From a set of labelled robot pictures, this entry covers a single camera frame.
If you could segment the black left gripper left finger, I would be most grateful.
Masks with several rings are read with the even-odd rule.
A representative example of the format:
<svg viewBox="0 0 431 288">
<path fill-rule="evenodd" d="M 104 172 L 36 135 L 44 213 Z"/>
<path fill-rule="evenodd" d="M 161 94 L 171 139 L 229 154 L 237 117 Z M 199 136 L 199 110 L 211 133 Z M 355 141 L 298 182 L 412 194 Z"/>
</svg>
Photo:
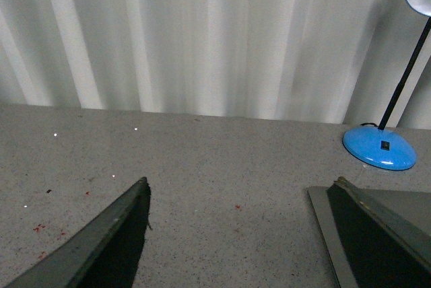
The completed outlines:
<svg viewBox="0 0 431 288">
<path fill-rule="evenodd" d="M 142 177 L 9 287 L 132 287 L 150 226 L 151 195 Z"/>
</svg>

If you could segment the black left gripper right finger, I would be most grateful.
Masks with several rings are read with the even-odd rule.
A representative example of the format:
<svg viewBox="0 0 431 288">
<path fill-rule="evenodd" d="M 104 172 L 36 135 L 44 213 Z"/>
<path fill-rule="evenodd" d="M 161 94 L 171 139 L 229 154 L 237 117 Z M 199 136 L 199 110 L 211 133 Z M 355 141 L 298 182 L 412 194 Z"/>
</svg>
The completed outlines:
<svg viewBox="0 0 431 288">
<path fill-rule="evenodd" d="M 430 235 L 344 177 L 327 196 L 359 287 L 430 286 Z"/>
</svg>

